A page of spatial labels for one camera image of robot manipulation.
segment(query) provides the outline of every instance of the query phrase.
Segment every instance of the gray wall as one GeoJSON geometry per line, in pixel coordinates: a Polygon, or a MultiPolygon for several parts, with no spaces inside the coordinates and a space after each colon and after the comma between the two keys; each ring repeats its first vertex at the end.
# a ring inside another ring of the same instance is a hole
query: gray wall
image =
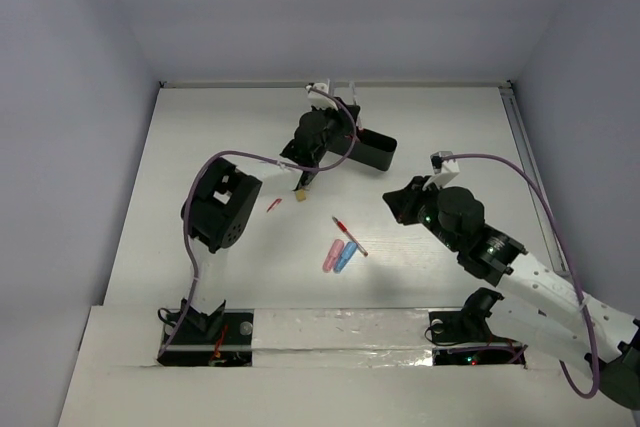
{"type": "Polygon", "coordinates": [[[163,80],[495,80],[562,0],[120,1],[163,80]]]}
{"type": "Polygon", "coordinates": [[[53,426],[157,92],[115,0],[0,0],[0,425],[53,426]]]}
{"type": "Polygon", "coordinates": [[[517,96],[586,287],[640,317],[640,0],[566,0],[517,96]]]}

